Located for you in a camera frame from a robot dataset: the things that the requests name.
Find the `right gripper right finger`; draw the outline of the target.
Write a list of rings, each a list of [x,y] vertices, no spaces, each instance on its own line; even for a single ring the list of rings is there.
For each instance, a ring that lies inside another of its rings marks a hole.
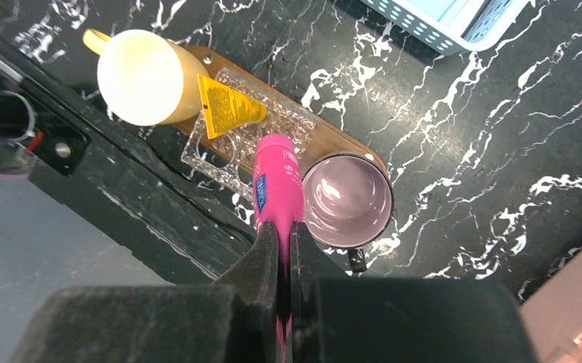
[[[536,362],[518,304],[492,281],[354,278],[296,222],[295,362]]]

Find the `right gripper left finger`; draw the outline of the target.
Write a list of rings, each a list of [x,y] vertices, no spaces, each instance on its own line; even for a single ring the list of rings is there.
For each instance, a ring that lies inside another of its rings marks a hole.
[[[71,287],[49,295],[13,362],[274,362],[278,233],[212,284]]]

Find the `purple mug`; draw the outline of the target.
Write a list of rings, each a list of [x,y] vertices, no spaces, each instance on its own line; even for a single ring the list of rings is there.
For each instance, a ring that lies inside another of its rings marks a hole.
[[[312,236],[347,251],[350,270],[367,270],[363,247],[387,228],[394,194],[371,154],[341,152],[315,162],[303,177],[304,221]]]

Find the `clear textured acrylic holder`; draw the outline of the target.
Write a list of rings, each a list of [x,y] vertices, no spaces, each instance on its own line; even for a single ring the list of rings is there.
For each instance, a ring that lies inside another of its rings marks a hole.
[[[288,136],[300,159],[316,134],[321,119],[249,73],[221,68],[215,80],[265,104],[268,114],[258,124],[241,126],[213,140],[207,138],[205,120],[192,125],[181,161],[252,201],[252,174],[257,142],[271,133]]]

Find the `pink toothpaste tube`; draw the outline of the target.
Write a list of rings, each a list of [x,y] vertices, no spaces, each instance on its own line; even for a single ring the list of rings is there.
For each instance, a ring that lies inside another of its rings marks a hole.
[[[303,186],[291,139],[283,134],[264,136],[257,143],[254,161],[253,197],[256,229],[270,223],[279,248],[276,278],[277,308],[274,337],[279,362],[288,361],[292,329],[292,303],[297,295],[291,264],[293,234],[303,221]]]

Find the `oval wooden tray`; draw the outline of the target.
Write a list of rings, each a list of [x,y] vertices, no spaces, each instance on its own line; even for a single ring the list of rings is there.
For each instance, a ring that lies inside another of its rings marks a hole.
[[[193,56],[200,62],[204,60],[205,56],[211,57],[209,64],[206,64],[204,67],[212,77],[216,76],[221,69],[228,68],[248,79],[250,85],[257,85],[283,101],[293,101],[288,96],[275,90],[272,86],[209,48],[199,45],[186,45],[184,49],[193,54]],[[388,170],[384,161],[375,151],[321,118],[317,119],[315,135],[313,136],[313,139],[309,141],[303,156],[300,158],[301,171],[306,172],[307,169],[319,159],[337,152],[361,154],[362,156],[375,161],[376,165],[383,171],[383,173],[388,175]]]

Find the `yellow toothpaste tube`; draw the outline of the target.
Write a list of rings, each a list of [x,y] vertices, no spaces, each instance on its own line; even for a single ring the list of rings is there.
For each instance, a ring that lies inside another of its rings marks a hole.
[[[198,84],[208,139],[266,118],[267,108],[258,100],[202,74]]]

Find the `yellow mug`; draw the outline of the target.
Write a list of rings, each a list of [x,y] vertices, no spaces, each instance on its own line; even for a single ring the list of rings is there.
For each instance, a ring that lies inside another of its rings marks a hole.
[[[134,126],[178,123],[198,116],[198,77],[205,66],[179,45],[142,29],[108,36],[87,29],[84,45],[99,56],[97,80],[112,113]]]

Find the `light blue plastic basket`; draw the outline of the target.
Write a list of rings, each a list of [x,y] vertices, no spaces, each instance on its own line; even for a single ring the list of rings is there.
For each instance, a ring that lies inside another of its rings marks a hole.
[[[363,0],[363,4],[448,56],[494,46],[528,1]]]

